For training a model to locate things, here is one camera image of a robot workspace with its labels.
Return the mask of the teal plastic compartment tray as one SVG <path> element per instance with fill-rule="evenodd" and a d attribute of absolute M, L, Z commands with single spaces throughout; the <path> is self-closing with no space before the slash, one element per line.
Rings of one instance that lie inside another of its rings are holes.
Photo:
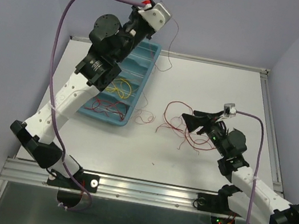
<path fill-rule="evenodd" d="M 151 71 L 160 55 L 161 46 L 142 41 L 120 63 L 120 74 L 95 98 L 88 100 L 78 113 L 85 117 L 125 126 L 131 118 Z"/>

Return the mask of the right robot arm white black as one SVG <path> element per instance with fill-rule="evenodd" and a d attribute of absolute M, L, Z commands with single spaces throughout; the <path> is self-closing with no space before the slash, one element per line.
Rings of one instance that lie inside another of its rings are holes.
<path fill-rule="evenodd" d="M 220 189 L 216 208 L 235 212 L 246 224 L 299 224 L 299 204 L 285 200 L 258 178 L 259 167 L 251 168 L 243 157 L 246 137 L 237 129 L 226 128 L 223 119 L 228 117 L 227 111 L 182 115 L 187 131 L 207 135 L 221 155 L 218 167 L 230 184 Z"/>

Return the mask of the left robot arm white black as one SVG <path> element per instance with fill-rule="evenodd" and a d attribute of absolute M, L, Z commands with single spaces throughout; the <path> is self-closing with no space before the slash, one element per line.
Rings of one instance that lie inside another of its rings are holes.
<path fill-rule="evenodd" d="M 56 93 L 49 85 L 49 101 L 30 118 L 14 121 L 10 129 L 42 169 L 62 175 L 68 187 L 80 184 L 82 168 L 65 151 L 59 129 L 89 99 L 102 92 L 120 74 L 119 63 L 143 39 L 151 38 L 170 20 L 160 9 L 133 6 L 128 22 L 113 14 L 100 16 L 89 34 L 91 47 L 68 81 Z"/>

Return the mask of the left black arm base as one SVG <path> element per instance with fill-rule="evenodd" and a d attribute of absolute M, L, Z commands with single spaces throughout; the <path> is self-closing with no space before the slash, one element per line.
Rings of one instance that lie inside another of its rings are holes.
<path fill-rule="evenodd" d="M 67 178 L 54 169 L 46 169 L 49 174 L 47 185 L 58 188 L 56 200 L 58 206 L 65 211 L 84 211 L 92 205 L 92 194 L 97 192 L 100 176 L 96 174 L 77 172 L 72 178 Z"/>

